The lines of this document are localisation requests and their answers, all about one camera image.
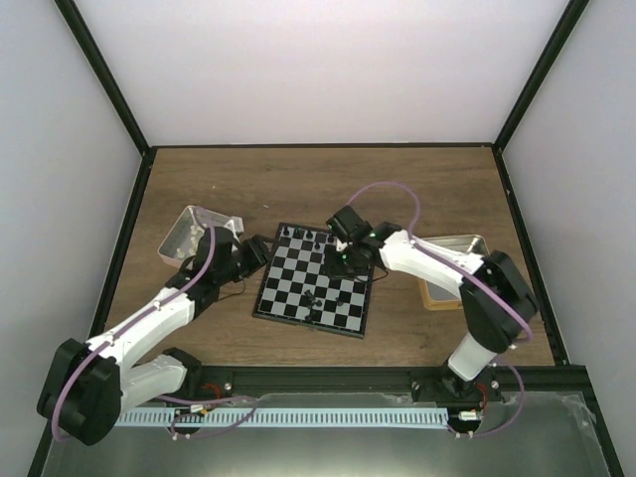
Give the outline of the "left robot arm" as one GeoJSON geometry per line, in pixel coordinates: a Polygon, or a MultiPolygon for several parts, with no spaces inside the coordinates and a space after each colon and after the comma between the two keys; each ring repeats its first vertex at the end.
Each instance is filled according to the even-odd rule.
{"type": "Polygon", "coordinates": [[[146,364],[140,359],[164,338],[198,318],[220,299],[222,287],[241,282],[271,260],[269,238],[238,239],[222,227],[203,232],[193,255],[143,307],[84,342],[69,338],[56,350],[37,413],[57,441],[94,445],[128,410],[155,398],[195,399],[203,389],[200,363],[171,350],[146,364]]]}

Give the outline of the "black white chess board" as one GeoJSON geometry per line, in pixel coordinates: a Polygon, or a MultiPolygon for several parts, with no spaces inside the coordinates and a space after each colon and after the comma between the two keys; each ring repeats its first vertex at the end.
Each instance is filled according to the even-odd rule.
{"type": "Polygon", "coordinates": [[[324,270],[325,247],[335,243],[331,232],[292,223],[277,227],[273,258],[267,265],[252,308],[252,316],[290,325],[302,325],[362,339],[365,336],[371,302],[373,275],[368,279],[333,279],[324,270]],[[283,229],[292,229],[291,237],[283,235],[283,229]],[[303,230],[302,238],[295,238],[294,231],[303,230]],[[306,231],[313,239],[305,238],[306,231]],[[320,249],[314,249],[314,242],[320,249]],[[340,293],[344,313],[348,316],[343,326],[321,326],[305,323],[308,310],[306,292],[324,297],[326,289],[340,293]]]}

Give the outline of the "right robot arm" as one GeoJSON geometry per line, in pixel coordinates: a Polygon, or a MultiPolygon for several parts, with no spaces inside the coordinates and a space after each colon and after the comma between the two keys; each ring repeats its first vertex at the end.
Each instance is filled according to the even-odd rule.
{"type": "Polygon", "coordinates": [[[533,339],[538,301],[504,252],[459,252],[417,238],[411,229],[383,222],[373,227],[349,205],[327,221],[335,242],[325,251],[325,273],[353,278],[372,267],[401,272],[444,289],[461,301],[467,332],[441,367],[439,386],[463,400],[495,358],[533,339]]]}

